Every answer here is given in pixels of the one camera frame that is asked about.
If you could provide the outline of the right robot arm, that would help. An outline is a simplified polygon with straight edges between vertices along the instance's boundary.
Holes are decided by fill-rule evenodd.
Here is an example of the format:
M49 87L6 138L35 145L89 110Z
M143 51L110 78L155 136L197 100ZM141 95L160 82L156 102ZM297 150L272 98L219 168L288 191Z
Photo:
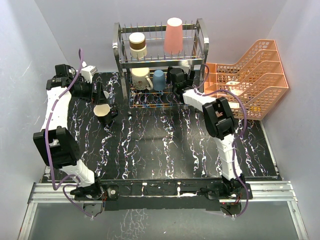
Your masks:
M169 66L166 82L172 84L172 92L180 102L203 113L206 130L214 138L222 163L223 194L230 199L236 197L239 202L244 190L249 200L249 189L236 156L236 120L228 100L199 92L199 86L193 86L193 76L185 74L181 68Z

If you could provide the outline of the grey-blue mug with handle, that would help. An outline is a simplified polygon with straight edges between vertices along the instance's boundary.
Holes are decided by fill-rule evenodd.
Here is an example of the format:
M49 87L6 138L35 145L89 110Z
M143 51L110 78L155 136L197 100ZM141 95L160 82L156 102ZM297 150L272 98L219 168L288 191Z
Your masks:
M110 95L107 91L103 91L103 93L100 95L100 103L101 104L108 104L110 105Z

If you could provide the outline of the cream ceramic mug green inside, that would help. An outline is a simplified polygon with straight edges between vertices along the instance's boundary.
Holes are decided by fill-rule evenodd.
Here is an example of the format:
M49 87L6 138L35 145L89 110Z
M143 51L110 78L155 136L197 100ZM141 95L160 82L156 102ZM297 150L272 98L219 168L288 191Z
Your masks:
M131 69L132 85L137 90L152 90L153 82L150 79L150 69L148 67Z

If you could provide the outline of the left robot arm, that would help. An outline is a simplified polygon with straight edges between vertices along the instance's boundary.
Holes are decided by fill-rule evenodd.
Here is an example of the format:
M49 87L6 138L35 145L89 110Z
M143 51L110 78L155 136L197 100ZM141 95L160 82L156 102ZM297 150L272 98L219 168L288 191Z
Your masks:
M33 134L33 142L50 170L64 172L75 183L70 193L76 198L99 200L103 187L97 175L81 160L80 147L68 130L69 103L72 98L87 103L106 103L102 83L93 82L97 68L84 65L76 71L67 64L55 66L55 76L46 83L47 110L39 132Z

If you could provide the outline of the light blue plastic cup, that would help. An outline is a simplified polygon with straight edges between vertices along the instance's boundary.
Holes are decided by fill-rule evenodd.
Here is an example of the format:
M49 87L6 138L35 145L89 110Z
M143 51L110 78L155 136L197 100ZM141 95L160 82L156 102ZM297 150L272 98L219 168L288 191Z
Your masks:
M152 83L155 91L163 91L166 88L165 73L160 69L155 70L152 76Z

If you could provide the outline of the black mug white inside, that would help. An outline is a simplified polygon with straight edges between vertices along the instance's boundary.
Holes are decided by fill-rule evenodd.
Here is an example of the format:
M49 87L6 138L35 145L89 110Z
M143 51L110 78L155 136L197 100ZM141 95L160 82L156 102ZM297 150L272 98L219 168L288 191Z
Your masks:
M109 104L96 105L93 113L102 125L109 125L118 116L118 110L111 108Z

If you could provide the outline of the tall pink plastic cup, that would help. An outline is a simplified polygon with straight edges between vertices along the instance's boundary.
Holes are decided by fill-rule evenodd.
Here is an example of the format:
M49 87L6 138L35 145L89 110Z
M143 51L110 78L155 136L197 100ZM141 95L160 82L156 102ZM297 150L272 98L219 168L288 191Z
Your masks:
M167 20L164 36L164 52L177 55L183 50L183 22L180 18L172 17Z

